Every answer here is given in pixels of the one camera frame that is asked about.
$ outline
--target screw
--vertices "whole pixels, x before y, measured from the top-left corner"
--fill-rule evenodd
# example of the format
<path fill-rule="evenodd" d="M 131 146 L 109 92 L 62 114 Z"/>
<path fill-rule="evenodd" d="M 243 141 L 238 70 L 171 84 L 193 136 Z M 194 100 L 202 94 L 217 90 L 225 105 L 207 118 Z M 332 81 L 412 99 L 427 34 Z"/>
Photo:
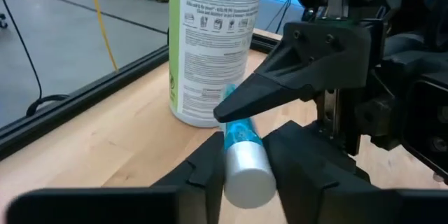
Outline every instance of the screw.
<path fill-rule="evenodd" d="M 335 42 L 335 37 L 331 34 L 327 34 L 327 36 L 325 37 L 325 43 L 330 44 Z"/>
<path fill-rule="evenodd" d="M 441 123 L 448 123 L 448 106 L 439 108 L 439 121 Z"/>
<path fill-rule="evenodd" d="M 441 139 L 440 137 L 433 137 L 431 142 L 433 144 L 433 151 L 443 153 L 448 151 L 448 144 L 444 139 Z"/>
<path fill-rule="evenodd" d="M 333 121 L 333 114 L 331 112 L 325 112 L 325 119 Z"/>
<path fill-rule="evenodd" d="M 373 115 L 370 111 L 366 111 L 364 112 L 364 119 L 368 122 L 368 123 L 372 123 L 373 121 Z"/>
<path fill-rule="evenodd" d="M 444 181 L 445 181 L 445 180 L 441 177 L 441 175 L 436 174 L 435 172 L 434 172 L 434 175 L 433 175 L 433 179 L 434 179 L 435 182 L 438 182 L 438 183 L 441 183 L 441 182 L 444 182 Z"/>
<path fill-rule="evenodd" d="M 301 36 L 301 33 L 300 33 L 300 31 L 295 30 L 293 35 L 294 35 L 294 39 L 298 39 Z"/>

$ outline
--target plastic bottle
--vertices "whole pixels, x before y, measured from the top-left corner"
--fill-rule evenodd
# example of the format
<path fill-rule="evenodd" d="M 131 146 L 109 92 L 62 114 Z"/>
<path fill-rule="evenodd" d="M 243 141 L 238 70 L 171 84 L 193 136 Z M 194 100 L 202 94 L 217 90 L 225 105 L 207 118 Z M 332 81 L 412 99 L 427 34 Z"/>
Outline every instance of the plastic bottle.
<path fill-rule="evenodd" d="M 233 90 L 234 87 L 228 87 L 226 96 Z M 252 119 L 228 122 L 222 127 L 225 133 L 224 195 L 239 208 L 261 207 L 273 198 L 277 187 Z"/>
<path fill-rule="evenodd" d="M 171 111 L 196 127 L 216 127 L 213 109 L 246 68 L 260 0 L 169 0 Z"/>

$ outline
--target yellow cable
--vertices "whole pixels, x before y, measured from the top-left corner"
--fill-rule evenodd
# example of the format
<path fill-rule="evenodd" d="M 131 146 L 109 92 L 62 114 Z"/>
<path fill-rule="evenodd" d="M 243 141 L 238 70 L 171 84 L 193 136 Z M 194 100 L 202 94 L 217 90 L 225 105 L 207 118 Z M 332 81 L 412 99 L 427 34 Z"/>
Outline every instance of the yellow cable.
<path fill-rule="evenodd" d="M 329 8 L 330 8 L 330 7 L 325 8 L 325 13 L 323 14 L 324 17 L 327 17 L 327 13 L 328 13 L 328 9 L 329 9 Z"/>
<path fill-rule="evenodd" d="M 118 71 L 117 63 L 115 62 L 115 59 L 113 58 L 111 47 L 109 45 L 109 40 L 107 39 L 106 29 L 104 28 L 104 23 L 103 23 L 103 19 L 101 17 L 101 11 L 99 9 L 98 0 L 93 0 L 93 1 L 95 3 L 95 8 L 97 9 L 97 17 L 98 17 L 99 26 L 101 27 L 101 33 L 103 34 L 104 42 L 106 43 L 106 47 L 107 47 L 107 51 L 109 53 L 109 57 L 111 58 L 111 61 L 112 61 L 112 64 L 113 64 L 113 68 L 115 69 L 115 71 Z"/>

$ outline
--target gray floor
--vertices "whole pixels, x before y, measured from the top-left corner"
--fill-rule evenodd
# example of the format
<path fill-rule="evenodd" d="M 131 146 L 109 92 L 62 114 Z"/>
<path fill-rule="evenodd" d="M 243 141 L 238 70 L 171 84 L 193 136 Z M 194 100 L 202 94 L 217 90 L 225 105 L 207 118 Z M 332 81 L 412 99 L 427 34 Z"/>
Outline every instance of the gray floor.
<path fill-rule="evenodd" d="M 275 32 L 277 26 L 280 23 L 281 16 L 284 8 L 279 12 L 281 7 L 287 0 L 261 0 L 258 10 L 258 17 L 255 24 L 256 28 L 267 30 L 269 32 Z M 285 13 L 283 22 L 281 23 L 278 34 L 283 34 L 284 25 L 287 22 L 298 21 L 302 18 L 303 7 L 299 4 L 298 0 L 292 0 L 291 5 Z"/>
<path fill-rule="evenodd" d="M 94 8 L 93 0 L 67 0 Z M 96 13 L 61 0 L 7 0 L 30 51 L 43 95 L 69 94 L 113 71 Z M 168 5 L 143 0 L 99 0 L 105 13 L 166 31 Z M 284 0 L 261 0 L 256 27 L 266 29 Z M 5 13 L 0 4 L 0 13 Z M 297 0 L 283 23 L 299 20 Z M 278 15 L 268 28 L 273 32 Z M 139 59 L 166 43 L 167 37 L 122 20 L 103 16 L 112 52 L 119 66 Z M 36 80 L 8 17 L 0 30 L 0 127 L 18 118 L 39 95 Z"/>
<path fill-rule="evenodd" d="M 106 7 L 113 6 L 117 0 L 100 1 Z M 126 9 L 128 7 L 123 6 L 133 0 L 118 1 Z M 44 96 L 68 94 L 113 71 L 95 12 L 58 0 L 7 2 L 36 66 Z M 146 4 L 139 0 L 139 4 L 128 10 L 141 13 L 141 20 L 145 16 L 150 20 L 153 13 Z M 0 4 L 0 13 L 5 12 Z M 166 22 L 166 14 L 167 9 L 164 16 L 160 15 L 163 22 Z M 164 34 L 111 17 L 103 16 L 103 19 L 112 52 L 121 67 L 166 44 Z M 0 29 L 0 127 L 21 118 L 39 95 L 32 69 L 9 17 L 8 23 L 8 29 Z"/>

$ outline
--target wooden table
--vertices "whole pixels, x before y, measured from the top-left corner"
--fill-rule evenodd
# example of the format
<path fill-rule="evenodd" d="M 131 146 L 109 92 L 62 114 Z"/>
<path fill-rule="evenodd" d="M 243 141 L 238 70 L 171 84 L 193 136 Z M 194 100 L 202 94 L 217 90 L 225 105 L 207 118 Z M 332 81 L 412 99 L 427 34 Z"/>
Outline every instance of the wooden table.
<path fill-rule="evenodd" d="M 264 58 L 251 51 L 246 73 Z M 169 110 L 168 87 L 168 64 L 163 64 L 1 161 L 0 209 L 35 188 L 149 186 L 171 171 L 216 129 L 177 120 Z M 294 101 L 257 115 L 255 121 L 264 136 L 290 119 L 306 125 L 315 118 L 312 102 Z M 401 147 L 386 152 L 364 139 L 357 160 L 383 188 L 445 188 Z M 224 224 L 285 223 L 278 197 L 246 211 L 223 198 L 220 218 Z"/>

